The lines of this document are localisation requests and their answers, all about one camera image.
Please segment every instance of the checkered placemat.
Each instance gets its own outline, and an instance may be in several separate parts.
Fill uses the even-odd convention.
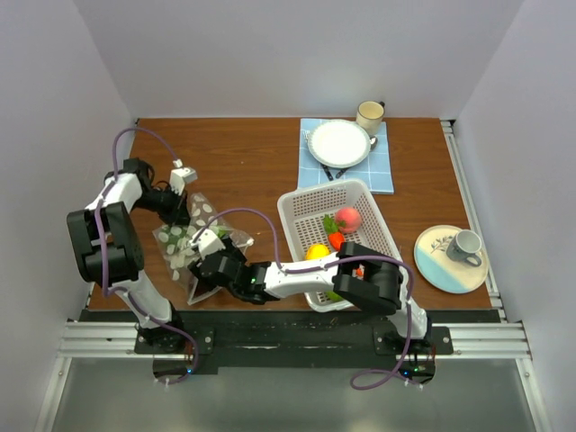
[[[312,132],[325,119],[300,120],[300,153],[298,161],[298,188],[326,183],[328,178],[320,166],[320,162],[308,150],[308,142],[304,137],[306,131]],[[376,134],[378,144],[368,157],[358,165],[351,166],[340,178],[359,178],[363,180],[373,194],[393,194],[390,156],[388,154],[388,135],[386,123],[382,122]],[[338,168],[331,168],[332,176],[336,178]]]

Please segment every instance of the wooden table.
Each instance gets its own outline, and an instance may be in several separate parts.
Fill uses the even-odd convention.
[[[395,193],[376,195],[380,210],[403,259],[416,268],[414,243],[433,225],[469,228],[455,172],[438,119],[385,119],[390,143]],[[279,229],[281,259],[291,261],[276,209],[278,197],[296,188],[299,119],[146,119],[139,126],[162,135],[185,165],[194,167],[198,181],[188,192],[202,192],[218,211],[253,207],[269,215]],[[168,179],[172,160],[167,150],[148,134],[139,132],[131,155],[149,162],[156,179]],[[146,272],[177,309],[290,310],[309,308],[303,295],[255,306],[220,290],[194,306],[186,303],[182,287],[172,282],[152,231],[161,225],[148,211],[131,214],[146,257]],[[251,261],[273,259],[272,233],[252,214],[227,216],[234,227],[250,233],[256,243],[247,252]],[[414,298],[425,309],[488,309],[488,292],[482,286],[468,294],[442,292],[418,272]],[[116,296],[104,299],[99,287],[89,304],[92,310],[127,309]]]

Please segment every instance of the gray floor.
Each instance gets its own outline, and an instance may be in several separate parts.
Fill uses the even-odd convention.
[[[348,386],[351,370],[222,369],[154,385],[150,360],[75,360],[54,430],[533,431],[514,361],[445,360],[424,391]]]

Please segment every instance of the plate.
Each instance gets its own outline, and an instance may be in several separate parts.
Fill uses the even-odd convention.
[[[348,168],[366,159],[370,137],[353,121],[330,120],[311,132],[308,148],[321,164]]]
[[[490,265],[484,247],[478,253],[482,259],[478,267],[452,261],[446,255],[450,240],[461,230],[452,225],[436,225],[422,232],[414,247],[414,259],[420,273],[446,293],[471,293],[484,283],[488,275]]]

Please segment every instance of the basket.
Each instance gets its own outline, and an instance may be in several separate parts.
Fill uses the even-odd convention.
[[[354,207],[362,215],[362,225],[346,241],[354,241],[389,257],[401,260],[400,252],[366,184],[357,179],[336,180],[285,193],[278,200],[278,212],[293,261],[302,261],[308,248],[321,243],[331,248],[324,231],[324,215],[334,216],[343,207]],[[408,274],[400,269],[403,285]],[[307,292],[306,300],[318,312],[341,311],[349,301],[332,301],[323,292]]]

